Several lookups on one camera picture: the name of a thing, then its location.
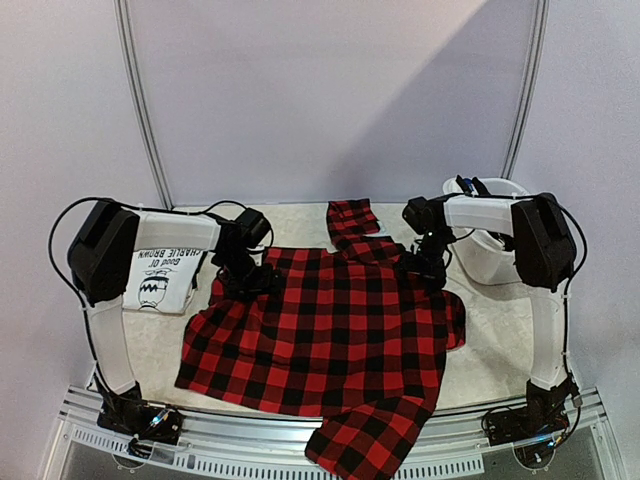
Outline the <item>white and green t-shirt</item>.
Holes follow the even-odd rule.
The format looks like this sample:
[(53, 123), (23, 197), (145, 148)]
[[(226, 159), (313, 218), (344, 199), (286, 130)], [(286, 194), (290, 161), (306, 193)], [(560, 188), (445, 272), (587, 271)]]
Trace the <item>white and green t-shirt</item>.
[(205, 252), (197, 249), (135, 251), (123, 309), (184, 314), (198, 288), (197, 275), (204, 259)]

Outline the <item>red black plaid flannel shirt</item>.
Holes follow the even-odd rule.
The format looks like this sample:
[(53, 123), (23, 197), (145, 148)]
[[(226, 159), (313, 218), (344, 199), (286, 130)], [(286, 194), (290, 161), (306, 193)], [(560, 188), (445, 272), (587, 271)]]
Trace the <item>red black plaid flannel shirt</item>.
[(269, 249), (276, 295), (228, 298), (220, 281), (188, 322), (175, 384), (268, 413), (319, 417), (306, 457), (343, 479), (388, 479), (438, 402), (465, 342), (463, 301), (398, 261), (368, 200), (333, 201), (331, 250)]

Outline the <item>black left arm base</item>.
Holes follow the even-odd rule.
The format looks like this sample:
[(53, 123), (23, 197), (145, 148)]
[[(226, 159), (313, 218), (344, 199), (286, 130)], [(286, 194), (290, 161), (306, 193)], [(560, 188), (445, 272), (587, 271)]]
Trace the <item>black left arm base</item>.
[(102, 397), (99, 427), (139, 440), (178, 443), (185, 416), (174, 406), (154, 406), (147, 402), (142, 398), (138, 382), (122, 394), (115, 394), (100, 382), (97, 389)]

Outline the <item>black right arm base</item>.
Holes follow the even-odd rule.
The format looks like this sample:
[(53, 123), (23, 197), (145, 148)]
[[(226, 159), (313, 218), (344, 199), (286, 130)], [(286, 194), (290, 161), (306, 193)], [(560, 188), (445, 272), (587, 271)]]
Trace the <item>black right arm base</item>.
[(582, 412), (582, 397), (573, 377), (566, 378), (550, 390), (529, 380), (523, 407), (497, 407), (488, 410), (481, 419), (481, 428), (491, 446), (533, 440), (560, 431), (551, 442), (557, 448), (572, 436)]

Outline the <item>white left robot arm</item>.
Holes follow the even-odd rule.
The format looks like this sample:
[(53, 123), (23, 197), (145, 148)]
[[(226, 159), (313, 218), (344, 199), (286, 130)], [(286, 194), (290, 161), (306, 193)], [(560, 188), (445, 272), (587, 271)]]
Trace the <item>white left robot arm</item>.
[(252, 255), (273, 231), (258, 210), (245, 208), (236, 218), (226, 219), (206, 211), (134, 208), (108, 198), (93, 203), (69, 247), (67, 262), (73, 285), (86, 303), (87, 336), (100, 382), (113, 395), (123, 395), (137, 384), (122, 316), (135, 252), (210, 252), (233, 299), (272, 293), (280, 286), (279, 273), (257, 264)]

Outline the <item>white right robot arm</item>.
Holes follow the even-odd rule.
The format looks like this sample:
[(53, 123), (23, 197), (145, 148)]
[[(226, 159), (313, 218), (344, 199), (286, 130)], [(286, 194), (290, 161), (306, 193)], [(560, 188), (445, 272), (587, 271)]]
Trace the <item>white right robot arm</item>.
[(566, 215), (554, 195), (471, 195), (451, 193), (410, 199), (403, 220), (421, 237), (417, 250), (399, 268), (427, 282), (429, 292), (444, 288), (444, 252), (455, 242), (453, 230), (485, 230), (511, 237), (520, 281), (539, 292), (530, 297), (533, 313), (533, 363), (527, 390), (571, 389), (566, 360), (568, 330), (562, 306), (576, 273), (577, 247)]

